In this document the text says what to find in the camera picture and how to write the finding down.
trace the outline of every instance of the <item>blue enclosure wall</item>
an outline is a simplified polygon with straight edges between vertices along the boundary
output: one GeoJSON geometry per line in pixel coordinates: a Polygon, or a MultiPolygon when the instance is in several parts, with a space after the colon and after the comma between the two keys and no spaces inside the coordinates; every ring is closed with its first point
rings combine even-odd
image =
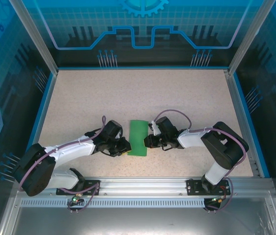
{"type": "Polygon", "coordinates": [[[25,0],[59,67],[228,66],[262,0],[25,0]]]}
{"type": "MultiPolygon", "coordinates": [[[[10,153],[22,155],[40,106],[50,71],[10,3],[0,1],[0,172],[13,167],[10,153]]],[[[0,173],[0,216],[12,183],[0,173]]]]}
{"type": "Polygon", "coordinates": [[[276,2],[238,67],[247,116],[276,185],[276,2]]]}

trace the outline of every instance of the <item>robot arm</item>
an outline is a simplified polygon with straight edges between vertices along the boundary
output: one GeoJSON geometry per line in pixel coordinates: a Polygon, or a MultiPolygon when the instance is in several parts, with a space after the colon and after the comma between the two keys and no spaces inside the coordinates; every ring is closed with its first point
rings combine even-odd
{"type": "Polygon", "coordinates": [[[28,196],[35,196],[46,188],[71,189],[82,177],[74,169],[70,171],[57,170],[56,168],[60,165],[105,150],[109,152],[105,154],[111,157],[120,156],[131,150],[129,142],[122,136],[122,126],[114,120],[109,121],[98,136],[92,140],[83,141],[93,137],[98,130],[87,132],[73,141],[73,144],[64,144],[66,146],[61,149],[58,149],[60,145],[48,147],[42,147],[38,143],[32,145],[14,167],[12,171],[14,178],[20,182],[39,158],[55,150],[31,171],[22,187],[28,196]]]}
{"type": "MultiPolygon", "coordinates": [[[[211,131],[211,128],[197,131],[189,131],[188,129],[178,131],[167,117],[162,117],[156,122],[152,121],[149,127],[153,134],[144,139],[146,147],[162,147],[164,151],[172,148],[183,149],[193,146],[207,147],[215,159],[212,167],[201,179],[202,187],[207,193],[210,193],[243,157],[241,147],[232,138],[216,131],[211,131]]],[[[218,122],[213,128],[228,133],[242,144],[246,152],[249,150],[248,144],[225,123],[218,122]]]]}

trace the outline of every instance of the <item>metal frame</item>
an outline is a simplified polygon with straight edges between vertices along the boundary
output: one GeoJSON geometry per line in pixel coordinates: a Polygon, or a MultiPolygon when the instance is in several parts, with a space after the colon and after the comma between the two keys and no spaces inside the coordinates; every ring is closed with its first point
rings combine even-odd
{"type": "Polygon", "coordinates": [[[248,157],[250,160],[250,164],[255,165],[255,167],[252,167],[253,175],[265,177],[265,174],[260,162],[259,154],[254,144],[254,139],[251,133],[251,129],[250,129],[250,126],[248,125],[248,120],[242,104],[242,100],[238,92],[236,81],[234,77],[228,73],[228,71],[224,71],[224,73],[225,73],[225,78],[230,91],[230,96],[232,98],[232,103],[234,105],[234,109],[236,112],[237,120],[240,126],[242,137],[247,141],[249,145],[248,157]]]}
{"type": "Polygon", "coordinates": [[[34,42],[35,46],[37,47],[42,58],[44,59],[46,65],[50,69],[51,73],[53,73],[54,75],[57,75],[58,67],[55,64],[55,61],[52,58],[52,55],[50,54],[48,48],[46,47],[45,42],[42,39],[42,36],[40,35],[24,3],[22,2],[22,0],[9,0],[9,1],[13,6],[16,14],[20,18],[21,22],[23,23],[23,26],[27,30],[32,41],[34,42]]]}
{"type": "MultiPolygon", "coordinates": [[[[167,199],[171,202],[181,199],[203,198],[200,196],[187,196],[186,183],[188,178],[87,178],[101,181],[100,193],[96,198],[102,202],[116,199],[141,200],[142,198],[167,199]]],[[[272,179],[262,178],[232,178],[234,186],[234,198],[265,198],[267,213],[271,218],[271,224],[276,232],[276,192],[272,179]]],[[[54,200],[55,198],[67,198],[70,196],[56,196],[55,189],[48,189],[36,197],[28,197],[24,192],[17,192],[10,197],[6,206],[3,219],[0,224],[0,235],[13,233],[17,216],[22,207],[22,200],[34,198],[37,200],[54,200]]],[[[31,207],[58,207],[53,205],[37,205],[31,207]]]]}
{"type": "Polygon", "coordinates": [[[252,21],[244,39],[242,40],[236,54],[234,55],[230,66],[229,66],[229,74],[233,75],[238,65],[242,61],[245,56],[247,50],[249,49],[252,41],[258,34],[263,22],[265,21],[267,15],[270,13],[271,8],[273,7],[276,0],[264,0],[262,5],[260,6],[254,20],[252,21]]]}
{"type": "MultiPolygon", "coordinates": [[[[246,114],[241,103],[241,98],[239,92],[237,91],[236,81],[233,76],[230,76],[227,71],[225,71],[225,78],[228,83],[230,95],[235,107],[238,122],[242,131],[244,138],[248,140],[250,144],[249,157],[255,159],[255,162],[259,166],[259,172],[255,171],[256,174],[262,175],[260,161],[258,159],[257,151],[254,146],[252,134],[250,127],[248,126],[246,120],[246,114]]],[[[200,179],[200,177],[189,177],[192,179],[200,179]]],[[[189,178],[87,178],[91,180],[100,180],[100,192],[99,195],[95,197],[96,201],[110,202],[116,199],[122,201],[138,201],[141,199],[146,200],[158,200],[163,201],[164,199],[169,199],[171,202],[176,202],[180,200],[191,200],[203,198],[202,196],[187,196],[186,183],[185,181],[189,178]]],[[[276,191],[272,179],[270,178],[259,178],[259,177],[241,177],[232,178],[234,185],[234,198],[264,198],[267,204],[267,213],[271,218],[272,227],[276,231],[276,191]]],[[[12,234],[13,228],[16,225],[17,216],[22,207],[22,200],[28,200],[33,198],[36,200],[47,200],[52,201],[54,199],[70,199],[70,196],[57,196],[55,194],[55,189],[48,189],[37,195],[36,197],[28,197],[24,192],[15,193],[14,189],[9,198],[8,204],[6,206],[3,219],[0,224],[0,235],[12,234]]]]}

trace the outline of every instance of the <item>green sponge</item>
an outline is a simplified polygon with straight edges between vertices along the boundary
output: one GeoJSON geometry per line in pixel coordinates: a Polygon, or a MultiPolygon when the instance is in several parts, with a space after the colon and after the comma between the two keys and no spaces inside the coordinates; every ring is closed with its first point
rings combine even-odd
{"type": "Polygon", "coordinates": [[[129,143],[132,151],[128,153],[131,156],[147,156],[147,147],[143,140],[148,136],[148,122],[142,120],[130,121],[129,143]]]}

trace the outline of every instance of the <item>speckled tabletop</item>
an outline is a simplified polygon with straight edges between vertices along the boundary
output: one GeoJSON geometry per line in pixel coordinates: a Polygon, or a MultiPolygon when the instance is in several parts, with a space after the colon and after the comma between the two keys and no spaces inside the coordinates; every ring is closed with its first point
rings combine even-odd
{"type": "MultiPolygon", "coordinates": [[[[101,127],[102,115],[120,123],[128,139],[131,119],[151,121],[165,109],[186,113],[192,129],[223,121],[241,134],[222,70],[61,70],[39,143],[75,140],[101,127]]],[[[165,115],[177,129],[188,126],[180,114],[165,115]]],[[[158,148],[148,149],[146,157],[97,153],[59,168],[74,167],[93,177],[190,177],[204,175],[213,162],[205,147],[167,152],[158,148]]],[[[230,174],[252,175],[248,158],[230,174]]]]}

